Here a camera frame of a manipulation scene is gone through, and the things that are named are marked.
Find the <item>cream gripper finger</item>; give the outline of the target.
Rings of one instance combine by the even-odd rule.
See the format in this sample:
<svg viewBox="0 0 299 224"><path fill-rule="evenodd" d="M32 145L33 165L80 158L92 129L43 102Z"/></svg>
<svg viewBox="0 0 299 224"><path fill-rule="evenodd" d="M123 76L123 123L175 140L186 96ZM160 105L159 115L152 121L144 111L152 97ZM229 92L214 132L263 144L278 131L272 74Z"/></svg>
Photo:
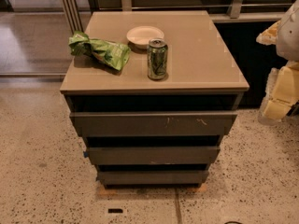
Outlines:
<svg viewBox="0 0 299 224"><path fill-rule="evenodd" d="M281 120L299 101L299 62L288 61L280 69L272 68L267 79L262 116Z"/></svg>
<svg viewBox="0 0 299 224"><path fill-rule="evenodd" d="M270 27L265 29L262 33L260 33L256 37L256 41L259 44L262 45L275 45L277 42L277 36L278 36L278 26L280 24L280 21L276 21L273 23Z"/></svg>

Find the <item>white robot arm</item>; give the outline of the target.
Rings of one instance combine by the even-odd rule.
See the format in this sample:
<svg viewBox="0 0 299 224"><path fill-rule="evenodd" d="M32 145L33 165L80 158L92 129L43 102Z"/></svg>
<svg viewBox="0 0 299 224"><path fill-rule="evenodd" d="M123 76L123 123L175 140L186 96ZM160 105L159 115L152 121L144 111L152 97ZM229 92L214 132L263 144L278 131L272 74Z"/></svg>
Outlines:
<svg viewBox="0 0 299 224"><path fill-rule="evenodd" d="M281 122L299 101L299 0L283 17L260 33L256 41L275 45L276 53L287 63L272 68L266 82L258 121L265 125Z"/></svg>

